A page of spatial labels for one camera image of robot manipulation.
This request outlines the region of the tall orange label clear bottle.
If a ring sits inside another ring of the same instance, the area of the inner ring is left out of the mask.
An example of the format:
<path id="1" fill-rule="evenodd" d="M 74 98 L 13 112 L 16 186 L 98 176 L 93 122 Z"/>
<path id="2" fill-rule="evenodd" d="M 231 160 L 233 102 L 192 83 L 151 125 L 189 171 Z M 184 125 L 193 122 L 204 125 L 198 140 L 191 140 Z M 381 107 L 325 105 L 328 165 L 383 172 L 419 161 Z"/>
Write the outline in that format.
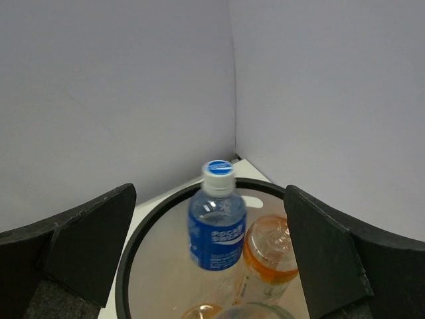
<path id="1" fill-rule="evenodd" d="M 265 215 L 248 228 L 236 303 L 274 304 L 298 275 L 288 221 Z"/>

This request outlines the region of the Pepsi blue label clear bottle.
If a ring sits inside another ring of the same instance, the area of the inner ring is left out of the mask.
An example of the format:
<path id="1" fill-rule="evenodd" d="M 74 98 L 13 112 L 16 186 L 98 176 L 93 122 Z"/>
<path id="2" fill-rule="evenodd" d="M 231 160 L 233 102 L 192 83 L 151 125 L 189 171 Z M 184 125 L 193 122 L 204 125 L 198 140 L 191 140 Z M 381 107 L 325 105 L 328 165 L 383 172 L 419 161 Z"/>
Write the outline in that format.
<path id="1" fill-rule="evenodd" d="M 249 302 L 220 311 L 218 319 L 294 319 L 294 316 L 280 306 L 260 302 Z"/>

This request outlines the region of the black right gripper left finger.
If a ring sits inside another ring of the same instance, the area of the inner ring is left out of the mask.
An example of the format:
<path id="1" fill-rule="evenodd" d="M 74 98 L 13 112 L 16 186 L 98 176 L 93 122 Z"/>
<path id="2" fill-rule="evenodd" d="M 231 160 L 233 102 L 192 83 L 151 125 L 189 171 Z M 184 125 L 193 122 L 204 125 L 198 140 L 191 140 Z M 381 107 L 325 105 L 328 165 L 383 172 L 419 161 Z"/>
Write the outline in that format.
<path id="1" fill-rule="evenodd" d="M 136 190 L 1 233 L 2 318 L 97 318 L 107 304 L 133 217 Z"/>

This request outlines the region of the Pocari Sweat blue label bottle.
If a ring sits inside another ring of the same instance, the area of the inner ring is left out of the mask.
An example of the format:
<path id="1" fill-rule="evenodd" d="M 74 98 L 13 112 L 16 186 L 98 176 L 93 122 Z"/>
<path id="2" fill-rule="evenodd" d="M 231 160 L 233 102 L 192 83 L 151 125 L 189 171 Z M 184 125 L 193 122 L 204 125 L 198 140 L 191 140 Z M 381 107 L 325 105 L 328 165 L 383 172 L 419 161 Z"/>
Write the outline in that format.
<path id="1" fill-rule="evenodd" d="M 210 161 L 202 173 L 201 188 L 188 208 L 189 252 L 201 269 L 222 271 L 242 255 L 247 208 L 236 192 L 234 166 L 229 161 Z"/>

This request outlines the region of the small orange juice bottle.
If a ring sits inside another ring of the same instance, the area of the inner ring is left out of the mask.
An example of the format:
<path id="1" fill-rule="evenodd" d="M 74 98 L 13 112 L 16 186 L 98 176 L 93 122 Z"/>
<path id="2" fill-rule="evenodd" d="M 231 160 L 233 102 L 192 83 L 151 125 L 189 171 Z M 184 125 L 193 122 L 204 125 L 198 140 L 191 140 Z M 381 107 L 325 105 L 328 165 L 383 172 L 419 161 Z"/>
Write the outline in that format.
<path id="1" fill-rule="evenodd" d="M 222 307 L 217 304 L 200 304 L 188 309 L 181 318 L 212 319 L 221 311 Z"/>

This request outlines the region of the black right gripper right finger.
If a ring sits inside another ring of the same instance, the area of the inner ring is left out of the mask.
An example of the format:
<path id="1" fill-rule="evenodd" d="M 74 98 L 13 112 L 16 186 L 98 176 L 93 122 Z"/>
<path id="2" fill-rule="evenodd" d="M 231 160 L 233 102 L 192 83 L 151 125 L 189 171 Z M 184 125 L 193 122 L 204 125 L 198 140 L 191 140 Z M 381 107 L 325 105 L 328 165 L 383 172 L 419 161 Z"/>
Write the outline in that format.
<path id="1" fill-rule="evenodd" d="M 310 318 L 423 318 L 424 242 L 289 185 L 284 207 Z"/>

